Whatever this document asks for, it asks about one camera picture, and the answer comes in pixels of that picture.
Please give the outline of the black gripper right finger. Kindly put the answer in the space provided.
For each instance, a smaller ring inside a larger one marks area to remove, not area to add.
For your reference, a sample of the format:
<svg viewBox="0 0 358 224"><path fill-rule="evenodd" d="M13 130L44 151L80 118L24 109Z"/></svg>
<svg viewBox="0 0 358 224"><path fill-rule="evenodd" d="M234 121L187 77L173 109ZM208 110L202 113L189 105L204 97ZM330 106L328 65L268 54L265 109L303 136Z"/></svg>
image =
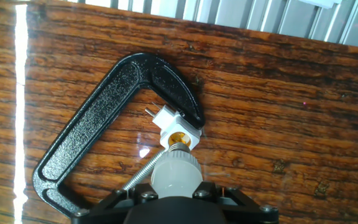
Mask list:
<svg viewBox="0 0 358 224"><path fill-rule="evenodd" d="M193 199L212 205L207 211L225 223L279 224L279 211L271 205L259 205L241 192L239 187L223 187L202 182L193 192Z"/></svg>

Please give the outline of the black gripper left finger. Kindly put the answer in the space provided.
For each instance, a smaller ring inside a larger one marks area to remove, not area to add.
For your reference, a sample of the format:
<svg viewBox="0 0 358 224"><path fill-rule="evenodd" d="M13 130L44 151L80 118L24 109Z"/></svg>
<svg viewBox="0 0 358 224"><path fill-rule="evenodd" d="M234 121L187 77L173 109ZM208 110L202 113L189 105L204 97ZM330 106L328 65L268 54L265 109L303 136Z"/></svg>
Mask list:
<svg viewBox="0 0 358 224"><path fill-rule="evenodd" d="M71 216L72 224L124 223L130 209L156 199L150 184L137 184L129 190L115 190L90 210L80 209Z"/></svg>

